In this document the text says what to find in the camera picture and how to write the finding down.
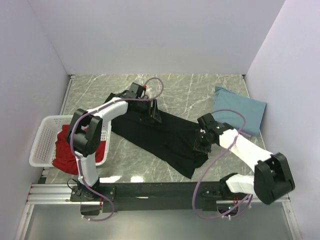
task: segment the blue-green cloth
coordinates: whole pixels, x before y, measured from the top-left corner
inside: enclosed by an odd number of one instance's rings
[[[260,124],[267,105],[265,102],[240,96],[222,86],[216,86],[214,93],[213,111],[220,109],[235,110],[246,119],[246,125],[242,131],[252,136],[259,134]],[[242,117],[229,111],[216,112],[213,117],[216,121],[228,123],[236,129],[239,129],[244,123]]]

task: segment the black garment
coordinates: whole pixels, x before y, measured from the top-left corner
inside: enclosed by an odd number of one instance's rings
[[[111,121],[111,130],[190,179],[208,159],[207,154],[193,150],[200,126],[160,110],[159,114],[162,123],[147,123],[140,120],[139,113],[127,112]]]

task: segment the red cloth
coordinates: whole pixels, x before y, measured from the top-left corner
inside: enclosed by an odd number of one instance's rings
[[[75,156],[73,156],[70,146],[66,141],[69,125],[63,125],[62,131],[57,134],[57,141],[55,142],[55,160],[52,165],[61,171],[78,175],[78,168]],[[102,161],[105,155],[106,141],[101,141],[98,149],[95,152],[95,162]]]

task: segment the white backdrop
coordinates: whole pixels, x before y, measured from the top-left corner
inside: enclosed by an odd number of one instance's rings
[[[17,231],[31,183],[29,164],[41,120],[59,114],[67,73],[27,0],[0,1],[0,239]]]
[[[29,0],[69,74],[246,74],[285,0]]]
[[[286,0],[246,83],[267,102],[262,135],[286,155],[296,189],[290,193],[304,240],[320,239],[320,2]]]

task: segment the table surface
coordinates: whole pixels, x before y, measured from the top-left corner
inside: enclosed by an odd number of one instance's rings
[[[110,93],[128,89],[132,82],[143,84],[150,74],[100,74],[74,75],[62,114],[72,115],[78,108],[91,109],[105,101]],[[163,94],[158,98],[158,108],[180,118],[197,122],[197,118],[213,109],[215,86],[223,86],[248,97],[243,76],[240,74],[158,74],[164,83]],[[148,88],[159,91],[157,81],[151,81]],[[264,148],[261,135],[251,137],[253,143]],[[143,150],[133,143],[111,133],[106,162],[97,168],[98,175],[106,182],[195,182],[206,166],[222,151],[212,145],[209,160],[197,168],[192,179],[186,178],[165,161]],[[204,181],[218,181],[230,173],[252,174],[250,168],[228,152],[208,171]],[[65,184],[73,175],[56,168],[50,168],[47,184]]]

